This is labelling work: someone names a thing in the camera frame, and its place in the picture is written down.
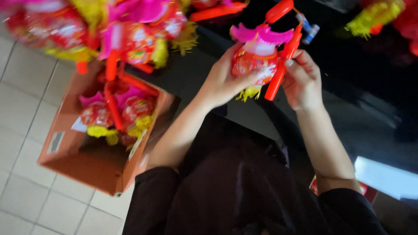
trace black sleeve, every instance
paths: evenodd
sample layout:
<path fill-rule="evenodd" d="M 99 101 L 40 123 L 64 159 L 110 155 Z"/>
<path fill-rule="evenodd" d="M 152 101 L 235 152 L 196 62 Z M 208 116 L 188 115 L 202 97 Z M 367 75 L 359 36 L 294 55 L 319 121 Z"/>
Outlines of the black sleeve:
<path fill-rule="evenodd" d="M 319 196 L 327 205 L 359 234 L 386 234 L 367 199 L 352 189 L 332 189 Z"/>
<path fill-rule="evenodd" d="M 153 168 L 136 176 L 122 234 L 164 233 L 178 184 L 178 174 L 170 167 Z"/>

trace person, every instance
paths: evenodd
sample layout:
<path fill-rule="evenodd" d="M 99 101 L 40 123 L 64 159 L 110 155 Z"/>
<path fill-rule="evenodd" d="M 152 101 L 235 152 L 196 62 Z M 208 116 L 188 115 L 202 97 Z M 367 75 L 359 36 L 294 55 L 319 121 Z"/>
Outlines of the person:
<path fill-rule="evenodd" d="M 151 151 L 147 170 L 135 178 L 122 234 L 385 234 L 322 102 L 320 70 L 304 50 L 285 62 L 282 87 L 296 112 L 320 195 L 263 152 L 235 148 L 214 150 L 180 179 L 179 166 L 206 115 L 262 73 L 232 78 L 231 59 L 241 46 L 213 65 Z"/>

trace hand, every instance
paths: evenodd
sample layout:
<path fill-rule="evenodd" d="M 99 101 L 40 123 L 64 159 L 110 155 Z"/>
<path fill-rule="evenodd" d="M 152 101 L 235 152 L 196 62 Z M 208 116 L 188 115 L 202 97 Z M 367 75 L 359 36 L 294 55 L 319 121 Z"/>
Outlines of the hand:
<path fill-rule="evenodd" d="M 243 46 L 237 43 L 229 48 L 212 67 L 205 83 L 195 99 L 207 105 L 209 109 L 226 104 L 243 89 L 256 83 L 262 72 L 251 72 L 242 77 L 234 78 L 231 74 L 231 60 L 235 52 Z"/>
<path fill-rule="evenodd" d="M 283 78 L 283 89 L 290 107 L 295 111 L 323 108 L 318 65 L 305 50 L 296 50 L 293 58 L 296 61 L 285 61 L 286 74 Z"/>

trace person's left hand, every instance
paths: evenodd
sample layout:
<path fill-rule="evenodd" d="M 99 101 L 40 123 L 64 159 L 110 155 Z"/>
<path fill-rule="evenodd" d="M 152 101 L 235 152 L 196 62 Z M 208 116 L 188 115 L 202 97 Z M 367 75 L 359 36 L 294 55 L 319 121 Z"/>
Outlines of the person's left hand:
<path fill-rule="evenodd" d="M 254 71 L 247 75 L 234 78 L 231 74 L 231 60 L 235 52 L 243 46 L 237 43 L 229 48 L 212 67 L 205 83 L 197 93 L 195 99 L 209 109 L 226 104 L 243 89 L 259 80 L 263 72 Z"/>

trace black surface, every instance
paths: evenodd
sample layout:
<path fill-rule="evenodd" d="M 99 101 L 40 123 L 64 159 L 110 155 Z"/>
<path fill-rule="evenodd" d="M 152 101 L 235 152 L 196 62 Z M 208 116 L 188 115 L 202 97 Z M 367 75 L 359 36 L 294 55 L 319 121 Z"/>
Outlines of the black surface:
<path fill-rule="evenodd" d="M 167 67 L 151 75 L 132 67 L 128 71 L 179 96 L 180 112 L 198 92 L 213 63 L 233 44 L 229 39 L 231 25 L 243 22 L 254 28 L 274 4 L 269 0 L 251 1 L 234 17 L 199 22 L 199 45 L 191 53 L 185 57 L 171 53 Z M 310 45 L 300 47 L 321 68 L 324 104 L 350 158 L 354 161 L 363 156 L 418 173 L 418 57 L 409 53 L 408 42 L 391 26 L 369 40 L 349 36 L 343 26 L 359 9 L 342 14 L 320 3 L 301 0 L 295 0 L 295 6 L 311 24 L 321 27 Z M 272 28 L 286 31 L 296 24 L 294 13 L 289 13 Z M 274 104 L 297 127 L 296 116 L 281 90 Z M 227 113 L 228 119 L 273 140 L 286 138 L 275 130 L 271 114 L 252 100 L 231 101 Z"/>

